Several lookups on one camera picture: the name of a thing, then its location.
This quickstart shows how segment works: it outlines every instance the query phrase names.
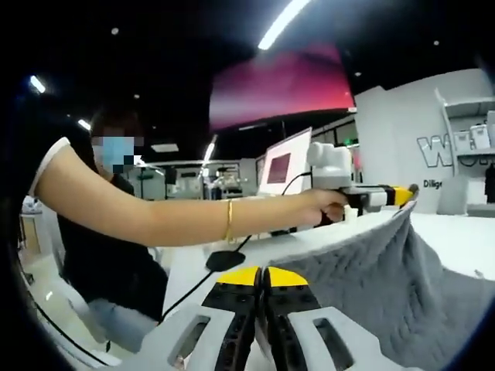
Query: blue face mask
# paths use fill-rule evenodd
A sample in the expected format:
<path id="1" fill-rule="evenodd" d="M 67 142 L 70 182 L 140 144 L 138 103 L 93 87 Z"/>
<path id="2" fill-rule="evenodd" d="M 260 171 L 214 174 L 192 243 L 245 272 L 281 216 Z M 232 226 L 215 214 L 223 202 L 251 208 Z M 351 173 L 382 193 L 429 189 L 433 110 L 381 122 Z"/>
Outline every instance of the blue face mask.
<path id="1" fill-rule="evenodd" d="M 103 137 L 101 140 L 103 145 L 94 145 L 93 151 L 105 170 L 119 173 L 124 165 L 133 165 L 134 138 Z"/>

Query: hand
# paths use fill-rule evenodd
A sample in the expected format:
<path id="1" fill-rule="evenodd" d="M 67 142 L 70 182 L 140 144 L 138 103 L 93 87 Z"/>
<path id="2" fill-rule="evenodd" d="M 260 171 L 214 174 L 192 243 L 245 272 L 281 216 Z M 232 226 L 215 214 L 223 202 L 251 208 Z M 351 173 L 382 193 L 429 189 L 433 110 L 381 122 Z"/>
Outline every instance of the hand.
<path id="1" fill-rule="evenodd" d="M 309 225 L 318 225 L 322 221 L 322 213 L 333 222 L 343 219 L 343 207 L 347 198 L 340 192 L 310 189 L 302 193 L 308 197 L 309 208 L 305 219 Z"/>

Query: black shirt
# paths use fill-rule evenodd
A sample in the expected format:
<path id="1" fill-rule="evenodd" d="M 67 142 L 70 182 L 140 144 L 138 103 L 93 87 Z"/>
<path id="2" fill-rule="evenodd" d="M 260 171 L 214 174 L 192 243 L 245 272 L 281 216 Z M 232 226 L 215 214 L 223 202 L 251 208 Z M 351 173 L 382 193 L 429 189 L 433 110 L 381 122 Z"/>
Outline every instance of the black shirt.
<path id="1" fill-rule="evenodd" d="M 12 214 L 17 220 L 22 201 L 33 190 L 53 156 L 71 145 L 81 160 L 97 172 L 90 136 L 76 123 L 54 122 L 38 110 L 24 110 L 9 132 L 9 161 L 15 182 Z M 159 320 L 167 277 L 146 247 L 96 233 L 59 216 L 66 260 L 64 276 L 86 301 L 106 298 L 117 305 L 139 310 Z"/>

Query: gold bracelet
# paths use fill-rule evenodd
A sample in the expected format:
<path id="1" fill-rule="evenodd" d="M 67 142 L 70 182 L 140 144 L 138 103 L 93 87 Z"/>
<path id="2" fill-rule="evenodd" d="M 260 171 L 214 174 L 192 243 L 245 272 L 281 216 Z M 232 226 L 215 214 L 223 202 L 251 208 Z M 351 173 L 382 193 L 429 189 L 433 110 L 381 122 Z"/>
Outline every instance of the gold bracelet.
<path id="1" fill-rule="evenodd" d="M 232 240 L 232 200 L 228 200 L 227 210 L 227 232 L 225 232 L 225 240 L 229 243 Z"/>

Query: black ceiling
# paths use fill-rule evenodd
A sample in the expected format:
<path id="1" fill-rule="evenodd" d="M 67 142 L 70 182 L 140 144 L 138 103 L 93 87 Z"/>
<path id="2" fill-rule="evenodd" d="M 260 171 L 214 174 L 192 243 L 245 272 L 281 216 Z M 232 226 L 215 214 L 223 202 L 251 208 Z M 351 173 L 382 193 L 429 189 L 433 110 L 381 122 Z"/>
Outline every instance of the black ceiling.
<path id="1" fill-rule="evenodd" d="M 12 11 L 3 32 L 23 66 L 43 78 L 60 114 L 90 119 L 104 101 L 136 105 L 146 143 L 174 141 L 179 153 L 145 160 L 202 158 L 211 133 L 212 76 L 257 52 L 288 0 L 204 2 L 57 2 Z M 277 39 L 284 49 L 335 43 L 354 94 L 390 89 L 438 73 L 491 62 L 489 14 L 476 2 L 312 0 Z M 113 35 L 112 29 L 118 28 Z M 333 115 L 306 115 L 249 131 L 220 133 L 214 158 L 260 155 L 270 144 Z"/>

